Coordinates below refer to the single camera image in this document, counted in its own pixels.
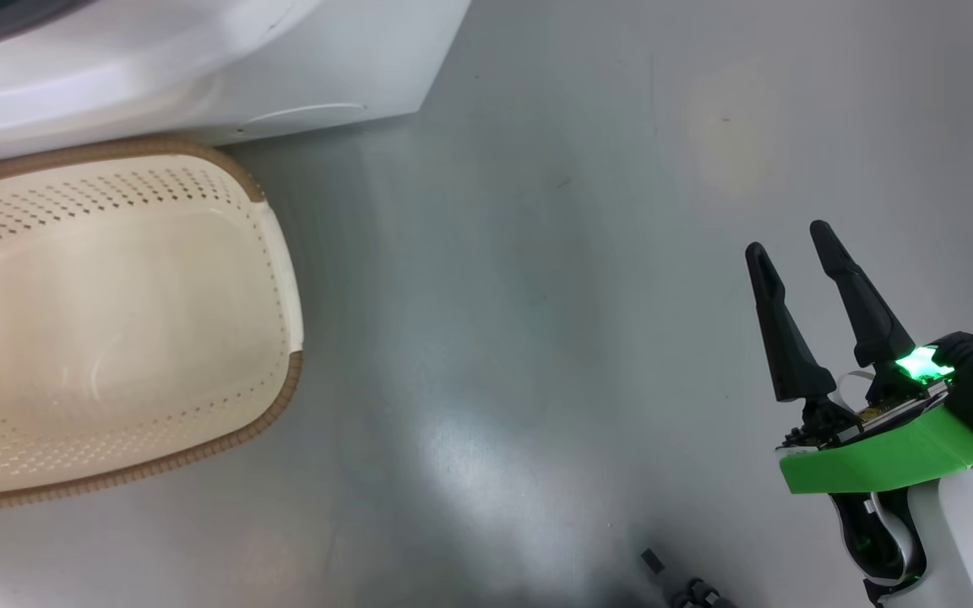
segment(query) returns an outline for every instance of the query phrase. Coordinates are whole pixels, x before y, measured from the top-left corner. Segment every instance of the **green light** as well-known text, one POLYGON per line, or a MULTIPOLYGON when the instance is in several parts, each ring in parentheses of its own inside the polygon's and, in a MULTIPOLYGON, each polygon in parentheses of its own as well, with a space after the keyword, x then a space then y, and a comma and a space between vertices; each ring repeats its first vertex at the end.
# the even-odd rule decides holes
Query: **green light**
POLYGON ((953 368, 939 366, 933 362, 933 354, 936 349, 931 346, 919 346, 914 353, 907 355, 896 362, 897 366, 907 372, 907 376, 919 382, 929 384, 935 380, 941 380, 953 372, 953 368))

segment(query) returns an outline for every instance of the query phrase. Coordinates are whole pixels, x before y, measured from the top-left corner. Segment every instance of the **washing machine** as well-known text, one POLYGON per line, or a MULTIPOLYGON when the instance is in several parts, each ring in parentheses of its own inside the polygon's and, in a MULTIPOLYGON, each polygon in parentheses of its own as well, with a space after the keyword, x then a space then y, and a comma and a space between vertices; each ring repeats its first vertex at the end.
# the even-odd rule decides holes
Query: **washing machine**
POLYGON ((0 0, 0 159, 417 111, 470 0, 0 0))

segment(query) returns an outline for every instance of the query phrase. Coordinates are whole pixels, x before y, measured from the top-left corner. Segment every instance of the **plastic basket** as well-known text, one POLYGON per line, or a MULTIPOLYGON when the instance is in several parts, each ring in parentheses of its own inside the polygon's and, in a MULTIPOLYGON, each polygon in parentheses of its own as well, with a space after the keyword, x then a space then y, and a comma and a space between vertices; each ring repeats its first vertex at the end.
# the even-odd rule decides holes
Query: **plastic basket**
POLYGON ((301 350, 280 226, 227 155, 133 139, 0 162, 0 507, 254 438, 301 350))

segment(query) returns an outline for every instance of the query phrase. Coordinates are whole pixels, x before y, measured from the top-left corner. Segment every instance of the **gray surface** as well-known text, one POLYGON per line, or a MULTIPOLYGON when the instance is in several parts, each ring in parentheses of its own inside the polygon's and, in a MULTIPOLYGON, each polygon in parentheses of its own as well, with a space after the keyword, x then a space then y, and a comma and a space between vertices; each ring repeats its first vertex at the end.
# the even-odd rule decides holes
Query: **gray surface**
POLYGON ((742 249, 831 369, 816 218, 917 338, 973 331, 959 4, 481 0, 420 114, 232 150, 300 280, 292 408, 0 512, 0 607, 653 605, 645 546, 742 608, 864 605, 828 500, 777 473, 799 405, 742 249))

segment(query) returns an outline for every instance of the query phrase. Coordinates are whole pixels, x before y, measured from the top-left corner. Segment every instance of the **green bracket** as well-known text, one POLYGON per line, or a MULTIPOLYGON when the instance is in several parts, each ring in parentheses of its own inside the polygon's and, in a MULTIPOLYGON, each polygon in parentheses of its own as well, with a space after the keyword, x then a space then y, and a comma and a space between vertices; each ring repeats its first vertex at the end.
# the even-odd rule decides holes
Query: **green bracket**
POLYGON ((973 431, 943 405, 861 442, 780 460, 794 494, 885 492, 973 467, 973 431))

